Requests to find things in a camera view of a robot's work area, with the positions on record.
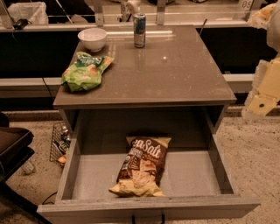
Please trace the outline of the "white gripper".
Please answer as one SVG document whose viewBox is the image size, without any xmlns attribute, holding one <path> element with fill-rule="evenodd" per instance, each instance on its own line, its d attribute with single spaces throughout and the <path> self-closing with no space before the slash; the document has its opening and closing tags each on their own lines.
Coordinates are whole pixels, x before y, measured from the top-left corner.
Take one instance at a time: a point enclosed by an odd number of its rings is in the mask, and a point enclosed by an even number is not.
<svg viewBox="0 0 280 224">
<path fill-rule="evenodd" d="M 264 118 L 280 99 L 280 58 L 260 60 L 253 81 L 259 94 L 249 94 L 241 115 L 246 119 Z"/>
</svg>

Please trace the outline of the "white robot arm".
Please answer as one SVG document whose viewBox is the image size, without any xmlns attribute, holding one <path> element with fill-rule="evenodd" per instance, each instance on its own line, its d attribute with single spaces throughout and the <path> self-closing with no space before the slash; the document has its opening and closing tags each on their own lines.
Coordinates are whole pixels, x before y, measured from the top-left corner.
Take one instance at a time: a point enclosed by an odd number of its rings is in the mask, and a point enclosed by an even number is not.
<svg viewBox="0 0 280 224">
<path fill-rule="evenodd" d="M 248 23 L 267 31 L 267 45 L 277 55 L 266 61 L 261 59 L 255 69 L 252 90 L 245 101 L 241 115 L 244 118 L 265 117 L 280 101 L 280 2 L 271 3 L 250 17 Z"/>
</svg>

